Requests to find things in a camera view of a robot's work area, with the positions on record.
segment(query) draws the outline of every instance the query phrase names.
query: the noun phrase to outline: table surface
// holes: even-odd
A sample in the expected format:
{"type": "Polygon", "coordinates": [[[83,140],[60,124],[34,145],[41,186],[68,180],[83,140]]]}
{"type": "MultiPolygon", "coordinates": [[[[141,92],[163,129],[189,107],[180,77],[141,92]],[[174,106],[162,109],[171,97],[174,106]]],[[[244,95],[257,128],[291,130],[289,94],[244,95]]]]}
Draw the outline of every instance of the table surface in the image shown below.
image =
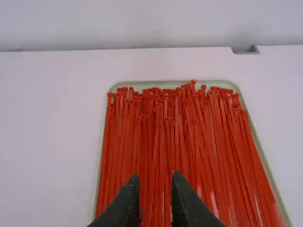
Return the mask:
{"type": "Polygon", "coordinates": [[[86,226],[108,90],[121,81],[239,86],[294,227],[303,204],[303,45],[0,53],[0,223],[86,226]]]}

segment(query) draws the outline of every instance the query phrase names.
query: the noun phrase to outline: red cable tie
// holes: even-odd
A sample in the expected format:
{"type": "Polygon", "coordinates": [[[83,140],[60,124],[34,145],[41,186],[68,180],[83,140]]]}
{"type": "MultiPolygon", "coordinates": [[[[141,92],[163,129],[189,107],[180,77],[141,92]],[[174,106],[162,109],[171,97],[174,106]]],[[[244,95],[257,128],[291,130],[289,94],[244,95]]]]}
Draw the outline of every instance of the red cable tie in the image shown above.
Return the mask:
{"type": "Polygon", "coordinates": [[[103,140],[103,148],[102,148],[102,164],[101,164],[101,174],[99,180],[99,187],[98,187],[98,198],[97,198],[97,205],[96,205],[96,213],[95,216],[99,216],[104,207],[103,197],[104,197],[104,186],[105,186],[105,176],[106,176],[106,166],[107,166],[107,152],[109,147],[109,127],[110,127],[110,120],[112,117],[111,111],[111,101],[112,101],[113,94],[108,92],[107,94],[107,113],[106,113],[106,120],[105,120],[105,129],[104,129],[104,140],[103,140]]]}
{"type": "Polygon", "coordinates": [[[146,223],[147,226],[152,226],[154,222],[152,215],[153,213],[153,205],[154,205],[154,195],[155,195],[155,184],[157,177],[157,162],[158,162],[158,149],[159,149],[159,136],[160,136],[160,105],[156,106],[156,121],[155,121],[155,136],[154,136],[154,145],[152,152],[152,169],[151,169],[151,178],[150,178],[150,196],[147,198],[147,214],[146,214],[146,223]]]}
{"type": "Polygon", "coordinates": [[[180,145],[179,145],[179,95],[175,99],[175,169],[180,171],[180,145]]]}
{"type": "Polygon", "coordinates": [[[218,193],[218,204],[219,204],[219,216],[220,219],[224,224],[227,226],[230,226],[230,216],[229,216],[229,209],[226,199],[228,198],[228,195],[226,193],[226,190],[223,190],[223,188],[226,187],[226,179],[225,179],[225,159],[224,156],[222,157],[222,154],[224,154],[224,146],[223,146],[223,140],[221,135],[221,125],[220,125],[220,119],[219,119],[219,110],[217,108],[217,95],[216,95],[216,88],[212,87],[212,92],[209,92],[209,99],[210,99],[210,107],[211,107],[211,114],[214,122],[214,129],[215,129],[215,140],[216,140],[216,146],[217,146],[217,158],[218,158],[218,164],[219,164],[219,173],[220,173],[220,185],[218,185],[219,191],[221,193],[218,193]]]}

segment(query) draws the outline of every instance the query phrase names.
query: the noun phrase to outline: white wall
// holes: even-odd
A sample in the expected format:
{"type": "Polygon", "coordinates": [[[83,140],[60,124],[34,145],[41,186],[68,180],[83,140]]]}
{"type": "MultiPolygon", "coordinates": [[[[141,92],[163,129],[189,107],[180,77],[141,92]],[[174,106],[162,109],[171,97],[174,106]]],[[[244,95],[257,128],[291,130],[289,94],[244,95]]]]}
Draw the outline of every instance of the white wall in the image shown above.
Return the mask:
{"type": "Polygon", "coordinates": [[[0,0],[0,51],[303,43],[299,0],[0,0]]]}

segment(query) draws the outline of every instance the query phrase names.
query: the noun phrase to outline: bundle of cable ties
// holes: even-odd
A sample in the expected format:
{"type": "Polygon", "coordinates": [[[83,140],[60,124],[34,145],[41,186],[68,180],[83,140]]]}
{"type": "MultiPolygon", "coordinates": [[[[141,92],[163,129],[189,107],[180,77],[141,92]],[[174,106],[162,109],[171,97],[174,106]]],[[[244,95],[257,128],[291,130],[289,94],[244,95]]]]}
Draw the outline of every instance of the bundle of cable ties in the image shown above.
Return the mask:
{"type": "Polygon", "coordinates": [[[96,216],[138,174],[141,225],[170,226],[175,170],[226,226],[284,226],[239,94],[195,81],[108,93],[96,216]]]}

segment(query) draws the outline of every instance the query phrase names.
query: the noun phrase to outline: white table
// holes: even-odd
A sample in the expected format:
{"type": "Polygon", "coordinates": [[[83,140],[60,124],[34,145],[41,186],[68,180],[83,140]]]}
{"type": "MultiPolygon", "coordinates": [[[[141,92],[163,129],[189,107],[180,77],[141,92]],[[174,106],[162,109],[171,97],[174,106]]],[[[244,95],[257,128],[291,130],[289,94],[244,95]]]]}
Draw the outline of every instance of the white table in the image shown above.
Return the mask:
{"type": "Polygon", "coordinates": [[[294,227],[302,226],[303,46],[0,53],[0,225],[92,219],[107,91],[132,80],[226,79],[242,92],[294,227]]]}

